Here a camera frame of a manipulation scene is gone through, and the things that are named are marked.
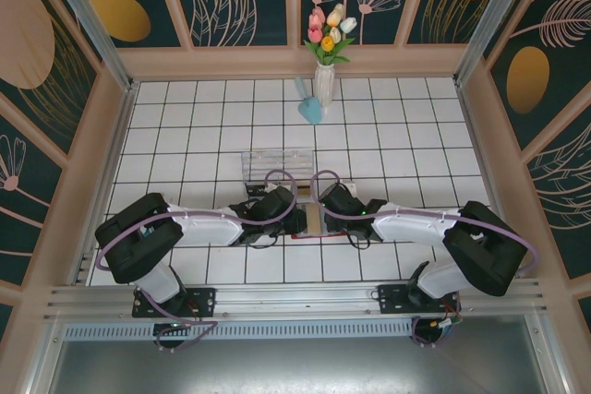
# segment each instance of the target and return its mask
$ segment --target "flower vase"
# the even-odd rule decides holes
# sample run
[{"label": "flower vase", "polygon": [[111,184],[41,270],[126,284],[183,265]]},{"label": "flower vase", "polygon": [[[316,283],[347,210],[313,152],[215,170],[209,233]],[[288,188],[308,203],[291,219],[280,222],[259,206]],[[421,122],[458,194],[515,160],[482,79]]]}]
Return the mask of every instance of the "flower vase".
[{"label": "flower vase", "polygon": [[334,65],[321,65],[318,62],[316,74],[314,75],[314,92],[323,111],[326,111],[331,106],[333,89]]}]

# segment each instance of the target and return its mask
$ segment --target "ventilated metal strip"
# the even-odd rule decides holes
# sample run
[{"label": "ventilated metal strip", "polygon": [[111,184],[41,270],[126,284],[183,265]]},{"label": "ventilated metal strip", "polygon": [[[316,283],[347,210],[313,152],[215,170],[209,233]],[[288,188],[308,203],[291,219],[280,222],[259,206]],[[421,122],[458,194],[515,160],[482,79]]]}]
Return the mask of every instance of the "ventilated metal strip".
[{"label": "ventilated metal strip", "polygon": [[[333,320],[301,322],[223,322],[204,337],[205,340],[249,339],[340,339],[361,337],[410,336],[410,318],[372,320]],[[123,341],[154,340],[154,325],[126,324],[71,324],[64,341]],[[174,331],[163,340],[192,339],[206,327]]]}]

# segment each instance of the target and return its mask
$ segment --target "flower bouquet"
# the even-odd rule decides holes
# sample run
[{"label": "flower bouquet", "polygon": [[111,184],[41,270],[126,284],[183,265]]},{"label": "flower bouquet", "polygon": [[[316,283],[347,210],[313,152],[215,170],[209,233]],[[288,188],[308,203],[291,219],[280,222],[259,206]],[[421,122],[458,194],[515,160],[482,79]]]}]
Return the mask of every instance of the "flower bouquet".
[{"label": "flower bouquet", "polygon": [[327,108],[332,103],[334,87],[334,64],[350,62],[339,55],[342,49],[354,39],[346,39],[345,34],[357,26],[355,18],[344,17],[343,4],[337,4],[326,17],[322,8],[316,6],[308,21],[308,38],[304,44],[318,59],[318,67],[314,77],[315,92],[320,106]]}]

